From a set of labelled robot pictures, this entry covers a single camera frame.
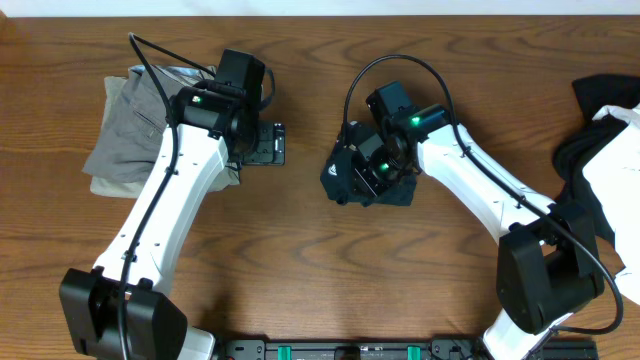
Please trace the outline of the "black t-shirt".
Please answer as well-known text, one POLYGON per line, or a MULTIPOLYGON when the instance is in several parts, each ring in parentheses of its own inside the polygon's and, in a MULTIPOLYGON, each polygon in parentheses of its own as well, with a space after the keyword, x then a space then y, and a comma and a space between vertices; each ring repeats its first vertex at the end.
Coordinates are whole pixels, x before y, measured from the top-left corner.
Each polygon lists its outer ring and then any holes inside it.
POLYGON ((383 191, 381 195, 372 196, 366 192, 365 185, 357 184, 357 175, 352 167, 353 155, 353 151, 339 146, 327 159, 320 181, 330 200, 338 205, 360 203, 363 207, 373 204, 411 205, 417 187, 416 175, 411 174, 383 191))

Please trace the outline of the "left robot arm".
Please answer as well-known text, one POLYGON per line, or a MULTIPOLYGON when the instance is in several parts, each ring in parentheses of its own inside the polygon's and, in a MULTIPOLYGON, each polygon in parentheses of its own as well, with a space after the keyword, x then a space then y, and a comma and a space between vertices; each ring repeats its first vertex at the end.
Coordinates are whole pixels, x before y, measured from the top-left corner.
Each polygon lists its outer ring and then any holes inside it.
POLYGON ((273 73, 227 49, 216 75, 163 99, 168 128, 131 213, 90 271, 59 297, 75 350, 96 359, 211 359, 216 339, 170 300, 180 251, 214 180, 231 166, 282 165, 285 128, 263 122, 273 73))

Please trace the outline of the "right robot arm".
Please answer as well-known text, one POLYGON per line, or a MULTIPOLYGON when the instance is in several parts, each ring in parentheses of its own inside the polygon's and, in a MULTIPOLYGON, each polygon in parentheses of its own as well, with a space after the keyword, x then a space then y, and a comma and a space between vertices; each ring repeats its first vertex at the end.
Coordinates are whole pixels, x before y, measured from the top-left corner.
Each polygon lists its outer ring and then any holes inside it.
POLYGON ((375 124, 344 121, 337 149, 350 190, 379 200, 417 173, 438 181, 498 246, 501 311, 482 336, 490 359, 528 359, 563 322, 604 291, 592 220, 579 204, 558 204, 477 147, 449 107, 417 106, 392 82, 369 95, 375 124))

